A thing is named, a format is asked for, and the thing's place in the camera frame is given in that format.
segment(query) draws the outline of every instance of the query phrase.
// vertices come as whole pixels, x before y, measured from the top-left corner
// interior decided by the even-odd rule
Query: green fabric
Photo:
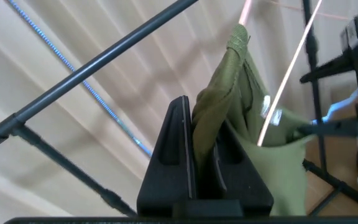
[[[305,215],[305,143],[313,136],[295,130],[307,121],[281,108],[278,126],[269,125],[263,147],[256,142],[264,122],[260,115],[268,95],[247,49],[246,29],[235,26],[227,51],[193,110],[193,144],[199,171],[227,120],[274,197],[271,215]]]

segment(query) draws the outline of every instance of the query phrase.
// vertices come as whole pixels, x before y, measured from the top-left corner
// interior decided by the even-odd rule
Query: blue coiled cord
[[[63,56],[62,53],[60,53],[60,51],[51,43],[51,41],[48,39],[48,37],[38,28],[37,25],[34,24],[34,22],[28,17],[28,15],[22,10],[20,9],[20,7],[13,1],[13,0],[7,0],[11,6],[13,6],[13,8],[20,14],[21,18],[23,18],[35,31],[36,33],[42,38],[42,40],[44,40],[44,42],[53,50],[53,52],[55,52],[55,55],[57,57],[60,58],[60,60],[72,71],[74,72],[75,69],[74,67],[70,64],[70,62],[68,62],[68,60]],[[94,96],[94,98],[96,99],[96,101],[98,101],[100,103],[100,105],[110,114],[110,116],[112,117],[113,120],[116,121],[116,123],[118,125],[120,125],[120,127],[122,128],[122,130],[125,131],[125,133],[127,133],[127,135],[129,137],[131,137],[131,139],[133,140],[133,142],[139,146],[139,148],[141,150],[143,150],[147,155],[151,156],[152,152],[149,151],[143,144],[142,142],[137,139],[132,133],[131,131],[128,129],[128,127],[118,118],[118,116],[114,113],[114,111],[112,109],[110,109],[110,107],[106,104],[106,102],[104,102],[104,100],[99,96],[98,93],[96,93],[93,88],[91,87],[91,85],[86,82],[85,80],[82,82],[82,84],[85,86],[85,88]]]

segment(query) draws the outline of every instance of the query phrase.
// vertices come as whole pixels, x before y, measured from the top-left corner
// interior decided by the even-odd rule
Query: black stand base
[[[338,180],[328,172],[322,170],[314,163],[304,160],[303,166],[306,170],[312,172],[317,175],[320,179],[329,183],[334,187],[334,190],[309,214],[310,216],[316,216],[322,209],[339,193],[343,193],[344,195],[351,198],[353,201],[358,203],[358,191],[354,190],[352,187],[348,186],[345,182]]]

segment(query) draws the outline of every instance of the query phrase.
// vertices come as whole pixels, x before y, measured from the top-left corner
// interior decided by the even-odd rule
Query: black metal pole
[[[118,57],[127,49],[141,41],[144,37],[158,29],[164,23],[174,18],[176,15],[190,7],[197,0],[178,0],[171,6],[168,6],[162,12],[158,13],[153,18],[149,19],[143,25],[126,35],[124,38],[113,44],[111,47],[100,53],[94,59],[83,65],[77,71],[57,83],[54,87],[39,96],[33,102],[23,107],[15,113],[16,120],[21,123],[26,122],[28,119],[42,111],[48,105],[53,103],[59,97],[70,91],[72,88],[80,84],[83,80],[97,72],[100,68],[107,63]],[[1,122],[0,123],[0,136],[8,136],[13,130],[14,122]]]
[[[311,17],[310,0],[303,0],[303,10],[305,16],[305,24],[307,24]],[[314,36],[313,26],[311,26],[308,36],[306,37],[306,53],[308,54],[310,71],[313,71],[317,67],[317,62],[318,62],[317,52],[318,52],[318,44],[317,44],[316,37]],[[323,115],[321,114],[321,103],[320,103],[318,80],[311,82],[311,87],[313,91],[314,113],[316,115],[317,124],[321,124],[323,122]],[[326,149],[325,149],[324,137],[322,135],[318,136],[318,146],[319,146],[321,169],[323,170],[324,174],[326,174],[327,173]]]
[[[63,156],[47,142],[45,142],[37,133],[28,128],[26,125],[22,125],[13,130],[13,135],[19,136],[23,140],[27,141],[30,145],[35,146],[46,156],[51,158],[51,160],[63,167],[69,173],[73,174],[76,178],[82,181],[82,183],[86,184],[88,187],[98,193],[110,207],[117,209],[128,217],[137,216],[136,212],[133,211],[133,209],[131,209],[128,204],[122,201],[120,196],[118,196],[113,191],[102,187],[99,183],[97,183],[97,181],[88,176],[84,171],[69,161],[65,156]]]

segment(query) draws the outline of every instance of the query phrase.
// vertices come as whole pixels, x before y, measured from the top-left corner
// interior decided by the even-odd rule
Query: blue cable
[[[37,25],[34,24],[34,22],[28,17],[28,15],[20,9],[20,7],[13,1],[8,0],[8,2],[13,6],[13,8],[20,14],[20,16],[36,31],[36,33],[44,40],[44,42],[55,52],[55,55],[60,58],[60,60],[72,71],[75,71],[75,68],[68,62],[68,60],[60,53],[60,51],[51,43],[51,41],[48,39],[48,37],[38,28]],[[96,93],[91,85],[83,81],[82,84],[85,86],[85,88],[94,96],[96,101],[100,103],[100,105],[110,114],[110,116],[117,122],[118,125],[122,128],[122,130],[127,133],[129,137],[133,140],[133,142],[138,145],[147,155],[151,156],[152,152],[149,151],[142,142],[137,139],[131,131],[128,129],[128,127],[118,118],[118,116],[110,109],[110,107],[104,102],[104,100],[99,96],[98,93]]]

